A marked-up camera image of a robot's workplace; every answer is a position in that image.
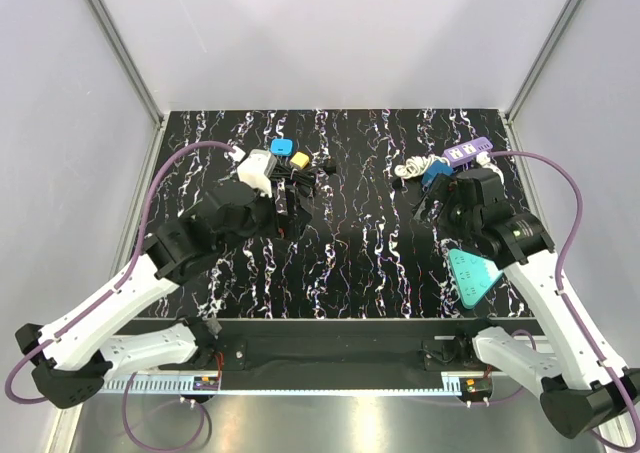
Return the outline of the light blue plug adapter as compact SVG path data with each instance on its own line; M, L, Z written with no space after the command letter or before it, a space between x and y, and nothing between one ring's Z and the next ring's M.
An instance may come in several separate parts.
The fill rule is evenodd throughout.
M270 144L270 152L276 156L289 157L293 149L294 143L288 138L276 138Z

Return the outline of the blue cube socket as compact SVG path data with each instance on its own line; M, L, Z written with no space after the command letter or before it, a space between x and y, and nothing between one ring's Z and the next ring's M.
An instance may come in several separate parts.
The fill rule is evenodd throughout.
M454 170L448 164L435 160L423 173L421 184L424 188L427 188L438 175L450 176L453 172Z

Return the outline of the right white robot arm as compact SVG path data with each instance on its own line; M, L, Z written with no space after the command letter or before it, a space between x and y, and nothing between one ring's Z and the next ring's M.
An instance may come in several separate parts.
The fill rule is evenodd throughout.
M544 355L490 320L458 334L451 359L466 369L490 365L538 398L566 438L623 414L635 414L639 371L601 334L558 264L559 254L541 221L516 213L498 174L478 168L438 174L414 210L433 214L439 232L495 263L523 296L552 348Z

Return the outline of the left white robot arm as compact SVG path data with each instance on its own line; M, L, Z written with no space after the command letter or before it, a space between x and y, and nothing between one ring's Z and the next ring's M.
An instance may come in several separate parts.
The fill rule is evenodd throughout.
M46 325L16 331L34 366L39 400L77 406L119 375L170 366L204 369L218 353L219 324L183 318L128 338L118 331L142 310L212 269L254 238L296 241L311 219L304 193L287 185L274 196L225 181L146 238L142 252L74 310Z

